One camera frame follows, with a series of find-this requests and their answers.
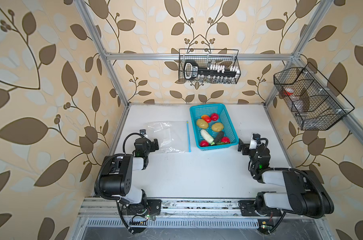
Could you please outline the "clear zip top bag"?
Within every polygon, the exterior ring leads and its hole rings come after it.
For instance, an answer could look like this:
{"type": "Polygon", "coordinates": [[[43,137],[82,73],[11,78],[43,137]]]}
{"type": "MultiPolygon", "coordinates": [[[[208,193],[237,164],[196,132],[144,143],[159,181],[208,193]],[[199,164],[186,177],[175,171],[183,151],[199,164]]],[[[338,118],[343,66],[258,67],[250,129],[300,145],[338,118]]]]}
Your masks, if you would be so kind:
{"type": "Polygon", "coordinates": [[[146,130],[150,139],[158,140],[159,154],[191,152],[188,121],[149,122],[146,130]]]}

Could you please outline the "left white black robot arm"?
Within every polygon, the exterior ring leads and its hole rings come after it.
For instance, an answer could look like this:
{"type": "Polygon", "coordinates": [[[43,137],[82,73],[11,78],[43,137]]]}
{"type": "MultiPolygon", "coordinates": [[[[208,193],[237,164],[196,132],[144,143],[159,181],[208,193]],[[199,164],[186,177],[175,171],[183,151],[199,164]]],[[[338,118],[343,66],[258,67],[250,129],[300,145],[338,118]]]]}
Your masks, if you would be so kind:
{"type": "Polygon", "coordinates": [[[149,164],[149,155],[159,150],[157,139],[147,138],[147,131],[129,134],[123,142],[123,153],[106,156],[96,178],[94,192],[106,200],[117,201],[127,207],[147,207],[147,196],[144,190],[133,186],[133,172],[145,170],[149,164]],[[135,149],[126,153],[127,140],[137,136],[135,149]]]}

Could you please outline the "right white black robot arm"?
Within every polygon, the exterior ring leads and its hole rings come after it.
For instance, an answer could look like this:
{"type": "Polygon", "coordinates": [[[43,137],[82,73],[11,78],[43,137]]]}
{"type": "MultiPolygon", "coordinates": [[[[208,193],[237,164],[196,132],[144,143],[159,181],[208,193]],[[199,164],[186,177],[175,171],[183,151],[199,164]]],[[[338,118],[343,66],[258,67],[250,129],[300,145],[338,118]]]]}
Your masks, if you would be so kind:
{"type": "Polygon", "coordinates": [[[334,212],[334,203],[314,171],[270,167],[268,139],[255,134],[250,143],[238,141],[237,150],[249,157],[248,171],[261,184],[284,187],[285,191],[259,192],[255,199],[241,200],[242,216],[281,216],[283,213],[314,219],[334,212]]]}

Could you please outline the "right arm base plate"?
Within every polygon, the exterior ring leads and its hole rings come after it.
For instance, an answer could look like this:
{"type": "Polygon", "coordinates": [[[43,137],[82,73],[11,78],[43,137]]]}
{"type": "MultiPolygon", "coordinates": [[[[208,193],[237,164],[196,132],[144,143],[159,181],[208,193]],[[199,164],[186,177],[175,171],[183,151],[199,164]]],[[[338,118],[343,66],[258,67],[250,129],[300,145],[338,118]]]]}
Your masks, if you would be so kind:
{"type": "Polygon", "coordinates": [[[243,217],[281,217],[282,213],[278,209],[267,207],[256,200],[240,200],[238,202],[241,215],[243,217]]]}

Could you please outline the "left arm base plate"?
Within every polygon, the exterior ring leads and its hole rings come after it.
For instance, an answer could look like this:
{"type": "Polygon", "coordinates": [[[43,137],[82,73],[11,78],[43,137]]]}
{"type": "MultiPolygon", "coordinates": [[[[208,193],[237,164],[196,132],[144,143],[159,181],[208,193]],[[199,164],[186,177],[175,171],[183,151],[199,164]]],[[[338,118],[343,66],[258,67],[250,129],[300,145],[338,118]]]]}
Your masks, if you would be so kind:
{"type": "Polygon", "coordinates": [[[142,200],[140,204],[123,205],[122,213],[128,216],[157,216],[161,212],[162,201],[160,199],[142,200]]]}

